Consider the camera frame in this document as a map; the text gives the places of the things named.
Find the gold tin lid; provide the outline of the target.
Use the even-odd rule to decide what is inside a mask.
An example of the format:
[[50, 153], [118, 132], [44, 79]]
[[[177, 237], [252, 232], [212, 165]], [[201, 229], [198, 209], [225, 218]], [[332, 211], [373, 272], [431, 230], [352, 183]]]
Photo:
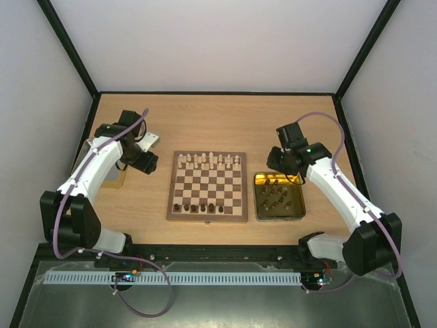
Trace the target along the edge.
[[[72, 168], [71, 172], [73, 172], [83, 161], [90, 148], [91, 148], [91, 139], [86, 139], [83, 142], [81, 149], [79, 150], [78, 156], [76, 158], [76, 161], [74, 162], [74, 167]], [[109, 170], [108, 174], [104, 178], [104, 181], [101, 185], [102, 188], [119, 189], [123, 186], [127, 170], [122, 171], [120, 170], [120, 168], [126, 168], [126, 166], [118, 161]]]

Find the gold tin with pieces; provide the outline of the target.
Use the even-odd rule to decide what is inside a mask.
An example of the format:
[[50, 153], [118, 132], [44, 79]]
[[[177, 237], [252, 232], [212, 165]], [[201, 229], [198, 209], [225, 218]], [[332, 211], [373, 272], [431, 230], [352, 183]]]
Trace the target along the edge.
[[253, 177], [258, 221], [299, 221], [306, 215], [300, 176], [260, 172]]

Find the wooden chess board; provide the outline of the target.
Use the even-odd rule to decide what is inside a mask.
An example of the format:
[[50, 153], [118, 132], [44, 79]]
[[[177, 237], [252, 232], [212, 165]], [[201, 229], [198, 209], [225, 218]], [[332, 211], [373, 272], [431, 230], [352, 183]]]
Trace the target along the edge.
[[247, 193], [245, 153], [176, 150], [167, 220], [246, 223]]

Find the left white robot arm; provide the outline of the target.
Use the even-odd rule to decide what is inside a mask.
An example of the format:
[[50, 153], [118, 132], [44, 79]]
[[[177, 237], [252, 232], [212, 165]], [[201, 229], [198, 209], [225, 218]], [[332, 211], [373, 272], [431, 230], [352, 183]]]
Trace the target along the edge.
[[120, 254], [131, 242], [128, 234], [103, 226], [93, 203], [107, 174], [118, 163], [144, 174], [156, 170], [158, 156], [151, 149], [159, 137], [147, 131], [148, 112], [124, 110], [116, 123], [100, 125], [69, 179], [56, 191], [42, 194], [44, 236], [57, 258], [86, 249], [98, 254]]

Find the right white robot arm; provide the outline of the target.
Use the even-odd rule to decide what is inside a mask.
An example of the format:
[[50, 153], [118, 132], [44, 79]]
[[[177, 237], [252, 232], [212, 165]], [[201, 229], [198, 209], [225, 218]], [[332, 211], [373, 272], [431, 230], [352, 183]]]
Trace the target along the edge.
[[345, 263], [363, 276], [400, 261], [401, 220], [372, 204], [341, 172], [334, 154], [320, 142], [309, 144], [297, 122], [279, 127], [280, 145], [267, 166], [286, 176], [309, 180], [327, 197], [346, 223], [349, 237], [315, 232], [299, 240], [298, 261], [314, 267], [322, 258]]

